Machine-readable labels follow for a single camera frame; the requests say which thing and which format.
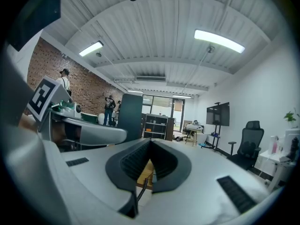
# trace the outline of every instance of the chair seat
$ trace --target chair seat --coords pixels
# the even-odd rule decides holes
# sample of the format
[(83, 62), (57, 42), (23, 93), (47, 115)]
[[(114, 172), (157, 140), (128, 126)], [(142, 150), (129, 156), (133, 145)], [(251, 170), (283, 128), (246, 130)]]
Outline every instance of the chair seat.
[(255, 160), (246, 158), (242, 155), (235, 154), (227, 158), (228, 160), (232, 161), (236, 165), (240, 166), (241, 168), (248, 170), (252, 165), (254, 165)]

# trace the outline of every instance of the chair headrest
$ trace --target chair headrest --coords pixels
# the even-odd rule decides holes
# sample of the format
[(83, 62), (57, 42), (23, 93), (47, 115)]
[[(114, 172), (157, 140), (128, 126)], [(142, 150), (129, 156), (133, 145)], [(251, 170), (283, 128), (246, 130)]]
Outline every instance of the chair headrest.
[(246, 128), (260, 129), (261, 126), (259, 125), (259, 121), (249, 121), (246, 124)]

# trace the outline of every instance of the ceiling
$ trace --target ceiling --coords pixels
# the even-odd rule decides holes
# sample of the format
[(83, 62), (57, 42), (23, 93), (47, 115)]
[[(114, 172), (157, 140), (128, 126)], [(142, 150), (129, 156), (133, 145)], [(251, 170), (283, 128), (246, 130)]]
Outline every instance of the ceiling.
[[(61, 0), (61, 18), (44, 31), (75, 54), (100, 40), (102, 57), (92, 52), (85, 62), (125, 89), (202, 95), (246, 65), (284, 26), (270, 0)], [(214, 44), (214, 53), (206, 53), (210, 44), (194, 39), (195, 29), (246, 49), (240, 54)], [(166, 82), (135, 81), (143, 75), (165, 76)]]

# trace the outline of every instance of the black mesh office chair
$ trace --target black mesh office chair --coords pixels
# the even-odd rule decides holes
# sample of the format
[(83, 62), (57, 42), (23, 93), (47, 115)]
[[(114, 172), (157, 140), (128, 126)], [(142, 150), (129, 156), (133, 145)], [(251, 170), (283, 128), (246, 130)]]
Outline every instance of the black mesh office chair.
[(242, 131), (242, 141), (237, 154), (233, 155), (233, 146), (236, 142), (229, 142), (231, 156), (228, 159), (245, 170), (254, 166), (261, 150), (259, 144), (263, 134), (264, 130), (259, 126), (259, 121), (249, 121)]

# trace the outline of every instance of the black t-shirt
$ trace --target black t-shirt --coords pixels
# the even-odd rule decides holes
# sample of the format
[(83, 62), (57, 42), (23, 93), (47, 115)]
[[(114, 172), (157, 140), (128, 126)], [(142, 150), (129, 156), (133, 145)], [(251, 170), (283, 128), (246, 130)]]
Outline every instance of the black t-shirt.
[(112, 98), (106, 97), (105, 98), (105, 107), (104, 109), (113, 110), (116, 107), (116, 103)]

